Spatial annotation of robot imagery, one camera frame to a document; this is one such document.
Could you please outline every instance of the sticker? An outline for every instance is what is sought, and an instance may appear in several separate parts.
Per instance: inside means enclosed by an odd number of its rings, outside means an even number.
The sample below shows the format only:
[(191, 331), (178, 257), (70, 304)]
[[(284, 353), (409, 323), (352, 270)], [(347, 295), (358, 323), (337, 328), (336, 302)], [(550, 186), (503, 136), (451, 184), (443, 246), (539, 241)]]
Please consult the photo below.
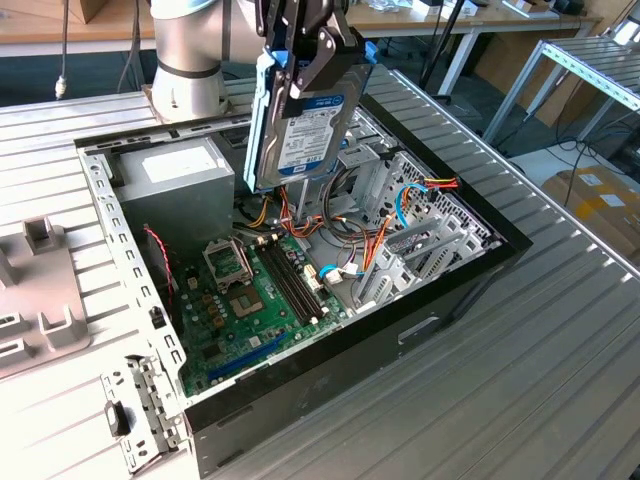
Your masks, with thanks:
[(584, 183), (589, 185), (590, 187), (597, 187), (598, 185), (604, 185), (600, 181), (598, 177), (596, 177), (593, 173), (584, 173), (582, 175), (578, 175)]
[(600, 198), (602, 198), (610, 207), (624, 207), (626, 205), (617, 195), (600, 195)]
[(311, 98), (302, 115), (287, 120), (278, 171), (283, 175), (305, 172), (318, 166), (333, 136), (331, 121), (340, 113), (344, 95)]
[(203, 146), (148, 157), (142, 161), (142, 166), (153, 183), (219, 167)]

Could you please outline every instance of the table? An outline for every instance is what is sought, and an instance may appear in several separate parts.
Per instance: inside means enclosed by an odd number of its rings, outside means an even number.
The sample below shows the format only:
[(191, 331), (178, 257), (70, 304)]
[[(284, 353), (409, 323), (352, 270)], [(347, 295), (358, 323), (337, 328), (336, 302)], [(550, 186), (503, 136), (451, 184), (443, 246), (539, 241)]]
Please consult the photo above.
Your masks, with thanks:
[(609, 97), (578, 135), (578, 140), (586, 138), (616, 101), (632, 111), (640, 109), (640, 52), (621, 47), (608, 37), (542, 40), (487, 127), (483, 136), (487, 143), (491, 143), (500, 131), (543, 57), (550, 58), (557, 65), (529, 105), (529, 112), (534, 112), (544, 102), (564, 70), (577, 75)]
[[(146, 3), (140, 1), (141, 49), (154, 49), (153, 19)], [(129, 50), (132, 18), (132, 0), (111, 0), (88, 25), (70, 24), (69, 52)], [(347, 19), (365, 38), (431, 35), (436, 25), (435, 16), (425, 17), (411, 9), (380, 13), (364, 4), (352, 6)], [(600, 20), (596, 16), (580, 20), (570, 16), (528, 19), (503, 6), (500, 0), (491, 0), (491, 5), (480, 9), (476, 16), (461, 17), (456, 22), (452, 33), (464, 36), (438, 93), (449, 95), (452, 92), (481, 33), (577, 29), (576, 37), (580, 38), (585, 37)], [(443, 19), (438, 33), (442, 32), (445, 23)], [(61, 32), (60, 20), (10, 13), (9, 18), (0, 19), (0, 57), (57, 55), (61, 50)]]
[[(253, 89), (228, 83), (239, 110)], [(399, 73), (376, 67), (368, 92), (534, 245), (461, 321), (214, 478), (627, 478), (640, 458), (640, 273)], [(141, 93), (0, 110), (0, 231), (38, 214), (70, 229), (92, 335), (0, 382), (3, 473), (128, 478), (98, 376), (144, 339), (71, 141), (155, 123)], [(177, 453), (141, 478), (195, 479), (194, 465)]]

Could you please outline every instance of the hard drive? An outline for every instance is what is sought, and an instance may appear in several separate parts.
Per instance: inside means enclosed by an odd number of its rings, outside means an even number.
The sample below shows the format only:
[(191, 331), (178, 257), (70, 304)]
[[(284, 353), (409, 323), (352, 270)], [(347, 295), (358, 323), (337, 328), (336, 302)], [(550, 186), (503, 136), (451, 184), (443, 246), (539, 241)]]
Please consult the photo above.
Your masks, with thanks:
[(261, 58), (257, 64), (254, 121), (245, 163), (245, 181), (253, 191), (315, 178), (333, 168), (373, 68), (370, 63), (353, 65), (332, 88), (303, 93), (296, 99), (296, 115), (285, 118), (278, 114), (279, 96), (285, 95), (284, 73), (274, 72), (277, 59), (265, 56), (270, 58)]

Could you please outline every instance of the aluminum profile table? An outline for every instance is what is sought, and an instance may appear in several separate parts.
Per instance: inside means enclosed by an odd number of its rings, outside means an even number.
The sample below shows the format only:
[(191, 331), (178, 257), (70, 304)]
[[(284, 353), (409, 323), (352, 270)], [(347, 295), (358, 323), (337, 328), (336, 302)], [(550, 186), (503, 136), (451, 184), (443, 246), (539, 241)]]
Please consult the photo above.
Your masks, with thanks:
[[(249, 108), (250, 82), (230, 91)], [(404, 77), (378, 67), (368, 92), (534, 246), (460, 322), (214, 478), (626, 478), (640, 459), (638, 272)], [(128, 478), (98, 376), (145, 342), (71, 139), (154, 123), (141, 94), (0, 110), (0, 230), (45, 213), (69, 229), (92, 335), (0, 382), (3, 478)], [(176, 453), (142, 478), (196, 479), (195, 461)]]
[(538, 94), (529, 105), (534, 112), (544, 102), (566, 69), (609, 96), (578, 139), (583, 140), (615, 102), (630, 110), (640, 108), (640, 50), (621, 47), (608, 37), (541, 40), (487, 127), (483, 139), (493, 142), (518, 97), (529, 83), (543, 57), (556, 62)]

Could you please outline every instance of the motherboard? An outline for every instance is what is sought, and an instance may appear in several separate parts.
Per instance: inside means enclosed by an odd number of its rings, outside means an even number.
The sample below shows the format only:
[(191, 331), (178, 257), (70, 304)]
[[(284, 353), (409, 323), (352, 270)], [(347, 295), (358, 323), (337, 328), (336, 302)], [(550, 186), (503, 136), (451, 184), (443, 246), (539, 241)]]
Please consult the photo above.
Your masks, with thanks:
[(347, 317), (290, 236), (212, 243), (179, 267), (172, 322), (187, 354), (180, 375), (188, 397)]

